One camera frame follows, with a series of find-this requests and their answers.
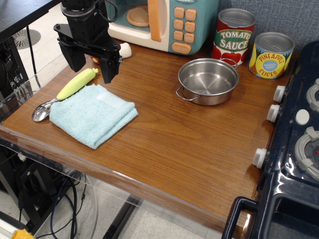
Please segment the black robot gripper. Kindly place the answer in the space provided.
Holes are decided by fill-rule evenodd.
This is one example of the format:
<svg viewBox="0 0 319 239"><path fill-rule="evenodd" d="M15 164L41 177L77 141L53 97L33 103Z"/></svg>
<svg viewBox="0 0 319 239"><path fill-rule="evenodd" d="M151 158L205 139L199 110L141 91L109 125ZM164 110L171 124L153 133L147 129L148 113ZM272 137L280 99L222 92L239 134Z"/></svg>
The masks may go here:
<svg viewBox="0 0 319 239"><path fill-rule="evenodd" d="M105 84L119 73L120 45L108 33L109 23L117 13L108 16L104 4L63 4L66 24L56 24L58 42L63 56L74 72L86 64L85 54L97 57Z"/></svg>

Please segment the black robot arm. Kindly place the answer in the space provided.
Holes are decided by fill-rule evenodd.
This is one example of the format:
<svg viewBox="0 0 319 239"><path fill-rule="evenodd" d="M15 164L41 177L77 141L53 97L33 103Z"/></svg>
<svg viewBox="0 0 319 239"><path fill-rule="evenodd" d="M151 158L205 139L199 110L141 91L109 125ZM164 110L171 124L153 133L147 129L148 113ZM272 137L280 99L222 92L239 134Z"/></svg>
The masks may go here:
<svg viewBox="0 0 319 239"><path fill-rule="evenodd" d="M120 44L108 33L109 23L103 0L63 0L61 11L66 24L54 25L58 43L70 68L78 72L86 64L86 55L99 60L104 83L119 73L123 61Z"/></svg>

